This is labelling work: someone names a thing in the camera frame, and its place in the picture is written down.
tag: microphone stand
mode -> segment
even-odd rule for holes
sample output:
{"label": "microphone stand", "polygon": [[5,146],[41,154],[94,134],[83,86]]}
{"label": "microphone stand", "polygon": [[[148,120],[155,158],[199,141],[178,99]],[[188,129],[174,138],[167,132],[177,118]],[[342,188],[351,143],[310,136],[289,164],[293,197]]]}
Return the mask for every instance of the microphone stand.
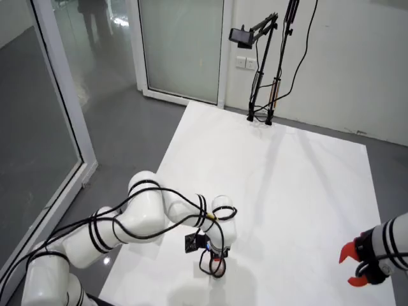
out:
{"label": "microphone stand", "polygon": [[276,23],[277,19],[278,19],[278,15],[276,13],[273,13],[269,15],[264,21],[260,22],[259,24],[255,25],[249,30],[250,33],[253,33],[254,31],[259,30],[259,33],[254,36],[251,45],[253,45],[262,35],[266,35],[269,32],[268,41],[265,47],[265,53],[263,54],[261,69],[256,72],[255,79],[252,84],[251,98],[249,100],[248,117],[247,117],[247,120],[251,122],[254,120],[254,114],[255,114],[254,106],[255,106],[256,98],[258,97],[259,88],[261,87],[261,82],[263,78],[263,70],[265,68],[266,57],[268,55],[270,41],[272,39],[272,33],[273,33],[273,30],[277,29],[278,27]]}
{"label": "microphone stand", "polygon": [[292,33],[293,33],[293,29],[290,29],[290,26],[291,26],[291,24],[293,23],[293,21],[295,19],[296,11],[298,10],[298,6],[299,6],[299,1],[300,0],[290,0],[289,5],[288,5],[288,9],[286,10],[285,21],[284,21],[286,23],[286,30],[285,30],[285,33],[284,33],[282,48],[280,50],[278,71],[276,72],[276,77],[273,78],[273,85],[272,85],[272,89],[271,89],[270,97],[269,97],[268,115],[267,115],[266,121],[265,121],[265,124],[268,124],[269,126],[272,125],[273,113],[275,112],[276,102],[277,102],[277,99],[278,99],[277,95],[279,93],[279,87],[281,85],[281,76],[280,75],[281,75],[281,71],[282,71],[282,61],[283,61],[283,55],[284,55],[285,48],[286,48],[286,41],[288,40],[288,36],[292,36]]}

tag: door frame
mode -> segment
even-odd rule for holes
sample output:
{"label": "door frame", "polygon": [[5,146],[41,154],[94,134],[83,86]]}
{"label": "door frame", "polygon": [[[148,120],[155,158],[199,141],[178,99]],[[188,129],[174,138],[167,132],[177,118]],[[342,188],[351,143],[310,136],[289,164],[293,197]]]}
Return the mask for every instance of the door frame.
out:
{"label": "door frame", "polygon": [[[224,108],[225,95],[228,79],[228,63],[230,59],[231,44],[229,42],[230,29],[232,26],[233,0],[223,0],[222,13],[222,36],[221,36],[221,56],[219,66],[219,83],[217,106]],[[147,71],[145,62],[145,51],[143,49],[142,25],[139,11],[139,0],[126,0],[127,12],[129,15],[129,28],[131,31],[131,44],[133,50],[133,62],[136,70],[136,82],[139,91],[150,98],[160,99],[180,105],[187,105],[191,98],[167,94],[165,92],[153,91],[149,89],[147,82]]]}
{"label": "door frame", "polygon": [[[76,147],[79,162],[70,171],[58,190],[55,191],[50,201],[44,203],[44,210],[31,226],[34,229],[27,231],[27,234],[8,261],[3,267],[0,266],[0,277],[2,278],[15,262],[25,256],[40,241],[50,236],[75,196],[88,183],[98,167],[51,0],[26,0],[26,3],[43,52],[45,64],[71,134],[71,140]],[[0,306],[6,305],[24,275],[25,263],[22,263],[10,277],[0,301]]]}

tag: black stand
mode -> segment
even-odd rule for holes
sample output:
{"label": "black stand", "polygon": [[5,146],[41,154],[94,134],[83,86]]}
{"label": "black stand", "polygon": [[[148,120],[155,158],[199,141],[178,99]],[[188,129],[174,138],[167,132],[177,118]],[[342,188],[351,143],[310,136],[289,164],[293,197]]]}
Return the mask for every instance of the black stand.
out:
{"label": "black stand", "polygon": [[[249,30],[250,32],[253,32],[253,31],[256,31],[256,30],[260,29],[259,33],[254,37],[254,39],[252,41],[252,44],[254,44],[262,35],[266,35],[269,32],[268,41],[266,43],[265,52],[264,52],[263,58],[262,58],[261,69],[259,69],[256,72],[254,83],[252,84],[251,98],[249,100],[248,117],[247,117],[247,120],[251,121],[251,122],[254,120],[255,102],[256,102],[256,99],[258,97],[259,88],[261,87],[262,78],[263,78],[263,70],[265,68],[266,58],[268,56],[269,46],[270,46],[270,41],[272,40],[273,30],[278,28],[278,25],[276,23],[277,19],[278,19],[278,15],[276,13],[271,14],[268,18],[266,18],[260,24],[255,25],[253,28],[251,28]],[[269,22],[271,22],[271,24],[268,27],[264,27]]]}
{"label": "black stand", "polygon": [[275,112],[276,101],[278,98],[277,95],[278,95],[279,85],[281,84],[280,75],[282,71],[282,61],[283,61],[283,55],[284,55],[285,48],[286,48],[286,41],[288,39],[288,36],[291,36],[293,33],[293,29],[290,29],[290,25],[293,23],[295,19],[298,6],[299,6],[299,0],[290,0],[288,9],[286,10],[285,21],[284,21],[286,23],[286,30],[284,33],[282,48],[280,50],[278,71],[276,72],[276,77],[273,79],[273,85],[272,85],[272,90],[271,90],[271,95],[270,95],[270,100],[269,100],[268,115],[265,121],[265,124],[268,124],[269,126],[272,125],[273,113]]}
{"label": "black stand", "polygon": [[261,69],[258,70],[255,74],[254,82],[252,83],[251,89],[251,98],[249,99],[249,109],[248,109],[248,121],[254,120],[254,107],[256,98],[258,97],[259,88],[261,87],[261,82],[263,78],[263,70],[265,68],[266,57],[268,55],[270,41],[272,39],[272,33],[274,29],[278,28],[276,20],[278,19],[278,14],[273,13],[269,15],[266,19],[264,19],[259,24],[255,25],[254,27],[249,29],[249,32],[244,30],[244,26],[242,26],[241,30],[238,29],[231,29],[229,34],[229,40],[235,43],[238,43],[238,48],[245,48],[245,49],[252,49],[252,46],[257,40],[269,33],[268,42],[266,43],[265,53],[263,54]]}
{"label": "black stand", "polygon": [[259,32],[260,33],[259,37],[261,37],[262,35],[266,35],[268,33],[268,31],[269,31],[269,36],[268,36],[268,41],[266,43],[265,52],[264,52],[263,58],[262,58],[261,69],[256,72],[256,76],[255,76],[255,80],[254,80],[255,82],[252,85],[251,98],[249,100],[248,117],[247,117],[247,120],[251,121],[251,122],[254,120],[255,102],[256,102],[256,98],[258,97],[259,88],[261,87],[262,78],[263,78],[263,70],[265,68],[266,57],[268,56],[269,46],[270,46],[270,41],[272,39],[273,30],[278,28],[276,20],[277,20],[277,16],[276,16],[276,19],[274,20],[274,22],[272,24],[270,24],[268,27],[266,27],[263,31]]}

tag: gray floor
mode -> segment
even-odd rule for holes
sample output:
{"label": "gray floor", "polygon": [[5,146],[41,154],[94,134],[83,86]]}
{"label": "gray floor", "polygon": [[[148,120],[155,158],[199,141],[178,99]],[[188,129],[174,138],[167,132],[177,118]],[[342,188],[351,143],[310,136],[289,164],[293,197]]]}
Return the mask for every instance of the gray floor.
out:
{"label": "gray floor", "polygon": [[[89,48],[89,42],[84,25],[82,29],[79,26],[80,15],[74,8],[66,15],[70,20],[78,19],[77,26],[73,26],[76,35],[72,43],[82,50]],[[59,26],[61,32],[68,33],[65,26],[72,25],[67,20],[59,20]],[[121,29],[119,33],[113,34],[115,45],[128,43],[126,31]],[[72,47],[67,40],[64,45]],[[87,217],[103,206],[117,204],[126,196],[126,186],[133,174],[140,170],[156,171],[184,113],[182,106],[143,97],[136,90],[129,70],[119,69],[133,66],[128,57],[120,59],[118,52],[122,51],[121,48],[97,47],[96,52],[79,52],[80,60],[70,59],[78,95],[83,103],[87,103],[85,119],[100,166],[89,185],[76,197],[60,226]],[[88,60],[92,60],[92,64],[84,65],[83,69],[75,66]],[[381,220],[386,221],[408,211],[408,148],[290,120],[275,121],[366,145]],[[86,292],[99,295],[118,251],[108,255],[111,259],[108,265],[104,265],[102,258],[88,269],[73,269]],[[393,276],[393,285],[397,306],[407,305],[408,291],[405,288],[408,280],[402,273],[397,273]],[[20,299],[21,288],[9,305],[19,305]]]}

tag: white robotic arm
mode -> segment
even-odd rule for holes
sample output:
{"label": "white robotic arm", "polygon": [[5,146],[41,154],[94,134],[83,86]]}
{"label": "white robotic arm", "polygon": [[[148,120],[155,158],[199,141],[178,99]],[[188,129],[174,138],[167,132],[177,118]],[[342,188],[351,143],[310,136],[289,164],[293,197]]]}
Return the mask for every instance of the white robotic arm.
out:
{"label": "white robotic arm", "polygon": [[[223,259],[237,238],[233,218],[237,210],[231,200],[218,196],[211,208],[202,195],[181,195],[163,186],[166,184],[155,173],[137,173],[129,183],[129,197],[133,198],[122,214],[103,207],[92,222],[39,250],[29,262],[22,305],[96,305],[69,273],[69,264],[86,268],[120,244],[152,242],[166,231],[166,217],[175,224],[200,228],[212,258]],[[214,275],[224,271],[225,263],[220,263]]]}
{"label": "white robotic arm", "polygon": [[354,287],[381,284],[397,270],[408,271],[408,213],[361,233],[343,246],[340,263],[351,257],[360,264],[355,277],[348,280]]}

